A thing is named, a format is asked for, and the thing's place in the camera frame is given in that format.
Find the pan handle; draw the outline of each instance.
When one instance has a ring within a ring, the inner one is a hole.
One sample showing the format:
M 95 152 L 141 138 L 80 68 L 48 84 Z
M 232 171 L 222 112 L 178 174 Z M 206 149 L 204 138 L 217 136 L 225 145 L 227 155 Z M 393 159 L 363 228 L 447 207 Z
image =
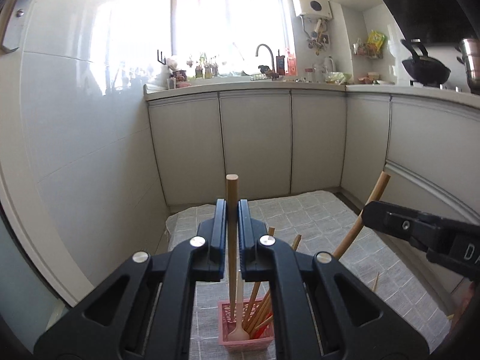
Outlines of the pan handle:
M 400 39 L 400 42 L 402 42 L 402 45 L 404 45 L 406 47 L 406 49 L 409 50 L 409 52 L 411 52 L 413 62 L 420 61 L 420 57 L 417 54 L 417 52 L 415 51 L 415 49 L 413 48 L 411 42 L 409 42 L 408 40 L 405 40 L 405 39 Z
M 423 56 L 428 56 L 428 51 L 420 39 L 412 39 L 412 44 L 414 44 L 416 47 L 420 49 Z

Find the silver screw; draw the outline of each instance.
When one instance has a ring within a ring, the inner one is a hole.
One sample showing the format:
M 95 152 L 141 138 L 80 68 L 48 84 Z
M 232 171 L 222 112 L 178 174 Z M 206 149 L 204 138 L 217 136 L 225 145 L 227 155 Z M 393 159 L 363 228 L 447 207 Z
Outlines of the silver screw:
M 263 235 L 260 237 L 260 243 L 264 246 L 272 246 L 275 243 L 275 237 Z
M 203 244 L 205 244 L 205 242 L 205 238 L 200 237 L 199 235 L 196 235 L 190 239 L 190 245 L 192 245 L 194 248 L 201 247 Z
M 144 263 L 148 260 L 148 253 L 145 251 L 138 251 L 131 257 L 131 259 L 136 263 Z
M 317 261 L 321 264 L 328 264 L 330 261 L 332 261 L 332 256 L 330 253 L 321 251 L 317 254 Z

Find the red container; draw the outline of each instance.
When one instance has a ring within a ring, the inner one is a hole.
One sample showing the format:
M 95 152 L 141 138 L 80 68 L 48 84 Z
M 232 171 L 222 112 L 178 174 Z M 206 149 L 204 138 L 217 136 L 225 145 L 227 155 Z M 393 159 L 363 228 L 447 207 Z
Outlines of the red container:
M 256 299 L 251 308 L 250 315 L 253 315 L 263 298 Z M 248 300 L 243 300 L 243 320 L 248 307 Z M 233 332 L 237 321 L 231 319 L 230 302 L 218 302 L 218 343 L 223 345 L 229 352 L 244 350 L 264 350 L 274 340 L 273 323 L 269 323 L 260 338 L 245 341 L 229 341 L 228 335 Z

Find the window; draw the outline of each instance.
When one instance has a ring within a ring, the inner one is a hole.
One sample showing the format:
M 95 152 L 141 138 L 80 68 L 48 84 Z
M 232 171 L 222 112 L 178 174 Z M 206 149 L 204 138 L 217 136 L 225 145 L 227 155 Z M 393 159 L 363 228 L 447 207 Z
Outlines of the window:
M 173 52 L 179 62 L 202 53 L 217 57 L 220 73 L 258 72 L 259 62 L 270 66 L 268 44 L 283 54 L 286 42 L 284 10 L 280 0 L 174 0 Z

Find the yellow package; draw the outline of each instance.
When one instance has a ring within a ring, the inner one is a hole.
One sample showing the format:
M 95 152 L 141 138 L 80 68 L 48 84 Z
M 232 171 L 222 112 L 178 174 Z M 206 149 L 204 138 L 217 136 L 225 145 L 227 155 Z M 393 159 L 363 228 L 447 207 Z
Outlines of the yellow package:
M 387 37 L 381 32 L 372 31 L 368 36 L 367 43 L 374 44 L 375 47 L 377 48 L 377 51 L 379 51 L 382 48 L 383 42 L 385 42 L 386 38 Z

